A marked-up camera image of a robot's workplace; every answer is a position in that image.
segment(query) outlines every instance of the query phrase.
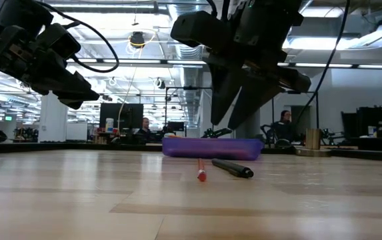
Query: person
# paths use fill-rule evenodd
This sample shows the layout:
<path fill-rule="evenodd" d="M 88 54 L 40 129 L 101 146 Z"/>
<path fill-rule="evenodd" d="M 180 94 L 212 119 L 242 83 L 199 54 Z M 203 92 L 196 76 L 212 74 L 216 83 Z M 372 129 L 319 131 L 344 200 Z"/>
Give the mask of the person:
<path fill-rule="evenodd" d="M 142 128 L 139 129 L 137 133 L 142 134 L 146 140 L 149 140 L 151 137 L 151 130 L 149 130 L 149 119 L 147 117 L 143 118 Z"/>
<path fill-rule="evenodd" d="M 272 124 L 278 139 L 293 140 L 293 128 L 291 124 L 291 112 L 284 110 L 281 112 L 281 118 L 278 122 Z"/>

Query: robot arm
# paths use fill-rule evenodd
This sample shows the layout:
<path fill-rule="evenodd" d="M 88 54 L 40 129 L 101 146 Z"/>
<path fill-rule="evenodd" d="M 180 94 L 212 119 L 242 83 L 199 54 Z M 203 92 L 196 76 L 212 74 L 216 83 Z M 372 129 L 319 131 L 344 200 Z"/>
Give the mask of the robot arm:
<path fill-rule="evenodd" d="M 218 20 L 204 11 L 177 18 L 171 37 L 190 47 L 205 45 L 210 52 L 203 60 L 212 78 L 212 124 L 220 123 L 237 94 L 230 129 L 236 129 L 283 87 L 303 93 L 309 90 L 311 81 L 307 76 L 278 67 L 278 62 L 287 57 L 282 45 L 291 26 L 303 21 L 299 14 L 301 3 L 244 0 L 229 19 Z"/>
<path fill-rule="evenodd" d="M 78 72 L 66 70 L 66 60 L 81 46 L 52 20 L 52 14 L 34 0 L 6 0 L 0 8 L 0 71 L 42 95 L 52 91 L 60 102 L 78 109 L 99 95 Z"/>

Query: white column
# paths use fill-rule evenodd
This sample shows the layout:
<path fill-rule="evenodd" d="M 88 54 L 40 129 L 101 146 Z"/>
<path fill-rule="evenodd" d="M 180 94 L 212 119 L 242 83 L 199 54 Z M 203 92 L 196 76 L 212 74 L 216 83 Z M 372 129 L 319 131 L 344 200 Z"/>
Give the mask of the white column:
<path fill-rule="evenodd" d="M 204 135 L 204 132 L 212 127 L 211 124 L 211 91 L 201 92 L 201 100 L 199 102 L 199 137 Z"/>
<path fill-rule="evenodd" d="M 235 138 L 248 139 L 258 135 L 260 132 L 260 118 L 260 109 L 258 109 L 235 130 Z"/>
<path fill-rule="evenodd" d="M 38 142 L 65 141 L 68 107 L 52 92 L 41 98 Z"/>

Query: purple plastic container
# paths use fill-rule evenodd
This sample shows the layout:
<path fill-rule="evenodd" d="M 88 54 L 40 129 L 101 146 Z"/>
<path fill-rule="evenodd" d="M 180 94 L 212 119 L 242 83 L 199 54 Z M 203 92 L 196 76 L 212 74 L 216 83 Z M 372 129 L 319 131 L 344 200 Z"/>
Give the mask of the purple plastic container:
<path fill-rule="evenodd" d="M 170 157 L 256 160 L 263 148 L 258 139 L 163 138 L 163 153 Z"/>

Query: black cable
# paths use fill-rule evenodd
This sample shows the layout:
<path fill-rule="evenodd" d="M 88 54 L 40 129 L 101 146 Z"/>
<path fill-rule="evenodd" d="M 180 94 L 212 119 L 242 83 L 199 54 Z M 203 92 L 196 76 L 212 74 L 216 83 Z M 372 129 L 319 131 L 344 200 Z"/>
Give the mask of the black cable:
<path fill-rule="evenodd" d="M 115 61 L 116 61 L 115 65 L 112 68 L 107 69 L 107 70 L 100 70 L 100 69 L 92 68 L 92 67 L 90 67 L 90 66 L 80 62 L 80 60 L 78 60 L 77 56 L 75 56 L 75 55 L 72 56 L 72 59 L 74 60 L 74 62 L 76 62 L 76 63 L 78 63 L 78 65 L 80 65 L 80 66 L 82 66 L 82 67 L 84 67 L 84 68 L 86 68 L 86 69 L 88 69 L 90 71 L 94 71 L 96 73 L 110 73 L 110 72 L 116 70 L 116 68 L 118 68 L 118 66 L 119 66 L 119 59 L 118 59 L 117 53 L 115 52 L 115 50 L 111 46 L 111 44 L 108 42 L 108 40 L 106 40 L 106 38 L 100 32 L 98 32 L 98 30 L 96 30 L 94 27 L 92 27 L 92 26 L 90 26 L 90 25 L 88 25 L 88 24 L 86 24 L 86 23 L 84 23 L 84 22 L 82 22 L 80 20 L 77 20 L 77 19 L 75 19 L 75 18 L 73 18 L 71 16 L 68 16 L 68 15 L 62 13 L 61 11 L 59 11 L 56 8 L 50 6 L 49 4 L 42 3 L 42 2 L 38 2 L 38 3 L 40 5 L 42 5 L 42 6 L 48 8 L 48 9 L 54 11 L 54 12 L 56 12 L 57 14 L 59 14 L 60 16 L 66 18 L 66 19 L 69 19 L 69 20 L 71 20 L 73 22 L 79 22 L 80 24 L 88 27 L 90 30 L 92 30 L 94 33 L 96 33 L 106 43 L 106 45 L 108 46 L 109 50 L 111 50 L 111 52 L 112 52 L 112 54 L 113 54 L 113 56 L 115 58 Z"/>
<path fill-rule="evenodd" d="M 341 7 L 339 7 L 339 6 L 334 6 L 334 7 L 332 7 L 330 10 L 328 10 L 328 12 L 324 15 L 324 17 L 328 16 L 328 14 L 329 14 L 330 12 L 332 12 L 332 10 L 334 10 L 334 9 L 336 9 L 336 8 L 342 10 L 342 12 L 345 12 Z"/>
<path fill-rule="evenodd" d="M 213 0 L 207 0 L 207 2 L 211 6 L 211 15 L 217 17 L 217 8 L 215 2 Z"/>
<path fill-rule="evenodd" d="M 370 21 L 367 19 L 366 16 L 364 16 L 364 15 L 362 15 L 362 14 L 361 14 L 361 16 L 362 16 L 362 18 L 364 18 L 364 20 L 365 20 L 366 22 L 368 22 L 368 23 L 370 23 L 370 24 L 372 24 L 372 25 L 377 25 L 377 23 L 370 22 Z"/>
<path fill-rule="evenodd" d="M 330 63 L 331 61 L 333 60 L 333 57 L 335 56 L 335 53 L 336 53 L 336 49 L 337 49 L 337 46 L 340 42 L 340 40 L 342 39 L 342 36 L 343 36 L 343 32 L 345 30 L 345 25 L 346 25 L 346 20 L 347 20 L 347 17 L 348 17 L 348 13 L 349 13 L 349 7 L 351 5 L 351 0 L 346 0 L 346 6 L 345 6 L 345 10 L 343 12 L 343 20 L 342 20 L 342 24 L 340 26 L 340 31 L 339 31 L 339 35 L 337 36 L 337 40 L 336 40 L 336 44 L 335 44 L 335 47 L 333 48 L 333 50 L 331 51 L 331 54 L 330 54 L 330 57 L 329 59 L 327 60 L 327 64 L 324 68 L 324 71 L 323 71 L 323 74 L 319 80 L 319 83 L 318 83 L 318 86 L 317 88 L 315 89 L 314 91 L 314 94 L 312 94 L 312 97 L 308 100 L 308 102 L 306 103 L 306 105 L 303 107 L 303 109 L 301 110 L 301 112 L 299 113 L 299 116 L 297 117 L 297 120 L 296 120 L 296 123 L 295 125 L 298 125 L 299 122 L 300 122 L 300 119 L 302 118 L 302 114 L 303 112 L 308 108 L 308 106 L 311 104 L 311 102 L 314 100 L 315 96 L 318 94 L 318 91 L 319 91 L 319 88 L 321 87 L 321 84 L 323 83 L 324 81 L 324 78 L 325 78 L 325 75 L 327 74 L 327 71 L 329 70 L 329 67 L 330 67 Z"/>
<path fill-rule="evenodd" d="M 220 20 L 222 20 L 223 22 L 228 21 L 229 2 L 230 2 L 230 0 L 223 0 L 222 16 L 220 18 Z"/>

